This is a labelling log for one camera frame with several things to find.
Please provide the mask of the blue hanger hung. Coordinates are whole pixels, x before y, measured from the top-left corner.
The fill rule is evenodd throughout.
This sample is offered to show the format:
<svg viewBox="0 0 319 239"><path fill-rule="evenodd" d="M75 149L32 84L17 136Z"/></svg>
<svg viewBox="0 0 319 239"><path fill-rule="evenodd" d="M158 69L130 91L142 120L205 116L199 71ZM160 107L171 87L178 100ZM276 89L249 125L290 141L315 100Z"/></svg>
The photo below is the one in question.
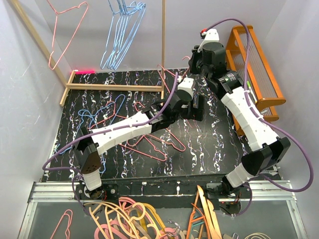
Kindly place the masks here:
<svg viewBox="0 0 319 239"><path fill-rule="evenodd" d="M139 29L139 26L141 24L141 21L144 17L145 11L146 11L146 4L144 2L137 2L137 11L136 13L132 16L130 24L129 24L129 37L127 38L127 41L125 42L125 47L124 47L124 57L126 56L133 40L134 37L137 34L137 31Z"/></svg>
<svg viewBox="0 0 319 239"><path fill-rule="evenodd" d="M108 31L107 40L106 40L105 51L102 55L101 62L100 62L101 69L105 69L105 68L109 69L108 59L109 59L110 53L113 50L115 33L116 33L116 25L120 17L118 0L109 0L108 4L111 10L112 18L111 18L111 23L110 23L110 27Z"/></svg>
<svg viewBox="0 0 319 239"><path fill-rule="evenodd" d="M129 37L129 24L132 16L137 11L137 4L135 1L127 5L124 0L119 0L120 17L116 25L116 33L114 39L113 50L110 53L108 59L108 68L110 70L116 70L117 61L120 59L120 55L124 52L125 42Z"/></svg>

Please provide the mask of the pink wire hanger hung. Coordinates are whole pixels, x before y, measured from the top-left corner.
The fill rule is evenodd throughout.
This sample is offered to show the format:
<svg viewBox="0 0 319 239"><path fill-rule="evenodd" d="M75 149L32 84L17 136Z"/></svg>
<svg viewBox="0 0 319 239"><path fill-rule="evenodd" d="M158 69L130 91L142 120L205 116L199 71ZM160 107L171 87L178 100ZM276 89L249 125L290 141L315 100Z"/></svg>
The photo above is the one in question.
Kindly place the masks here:
<svg viewBox="0 0 319 239"><path fill-rule="evenodd" d="M59 9L51 0L47 3L54 13L48 66L51 70L55 70L78 33L88 13L89 4L87 1L78 1L74 5Z"/></svg>

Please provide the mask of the light blue wire hanger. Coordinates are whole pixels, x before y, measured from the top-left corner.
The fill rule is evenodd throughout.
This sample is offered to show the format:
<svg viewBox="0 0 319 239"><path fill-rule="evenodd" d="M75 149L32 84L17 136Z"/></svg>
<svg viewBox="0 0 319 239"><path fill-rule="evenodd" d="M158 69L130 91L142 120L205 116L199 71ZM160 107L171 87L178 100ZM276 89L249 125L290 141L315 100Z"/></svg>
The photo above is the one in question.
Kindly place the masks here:
<svg viewBox="0 0 319 239"><path fill-rule="evenodd" d="M116 0L116 10L111 1L108 1L112 12L111 23L106 40L105 51L102 55L100 68L117 70L124 58L124 36L129 21L129 13L124 0Z"/></svg>

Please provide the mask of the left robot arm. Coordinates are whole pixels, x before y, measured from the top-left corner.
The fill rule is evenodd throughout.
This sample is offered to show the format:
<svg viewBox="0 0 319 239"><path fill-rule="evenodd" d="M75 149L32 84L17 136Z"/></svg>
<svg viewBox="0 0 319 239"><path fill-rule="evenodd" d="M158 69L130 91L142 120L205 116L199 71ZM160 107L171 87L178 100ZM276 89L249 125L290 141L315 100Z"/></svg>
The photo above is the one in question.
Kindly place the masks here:
<svg viewBox="0 0 319 239"><path fill-rule="evenodd" d="M76 138L78 142L72 150L80 166L84 179L84 193L90 199L99 199L103 186L99 169L102 165L100 156L110 148L132 138L151 134L168 128L179 119L201 121L204 114L204 98L198 98L198 107L193 101L193 78L178 78L176 89L167 100L153 103L144 110L114 123L108 127L89 131L81 128Z"/></svg>

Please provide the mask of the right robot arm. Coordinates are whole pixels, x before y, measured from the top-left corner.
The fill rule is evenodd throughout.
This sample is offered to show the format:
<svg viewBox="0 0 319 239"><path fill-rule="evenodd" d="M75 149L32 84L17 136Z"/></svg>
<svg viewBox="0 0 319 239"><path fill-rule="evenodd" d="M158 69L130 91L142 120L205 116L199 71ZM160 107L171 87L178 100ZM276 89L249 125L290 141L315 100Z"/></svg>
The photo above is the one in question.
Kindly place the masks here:
<svg viewBox="0 0 319 239"><path fill-rule="evenodd" d="M240 186L280 162L291 143L262 122L263 116L246 96L240 75L227 70L226 50L219 43L217 30L204 29L200 35L203 41L193 48L188 62L190 72L205 78L208 88L235 116L251 148L240 164L222 178L220 185L208 189L211 194L232 198L240 192Z"/></svg>

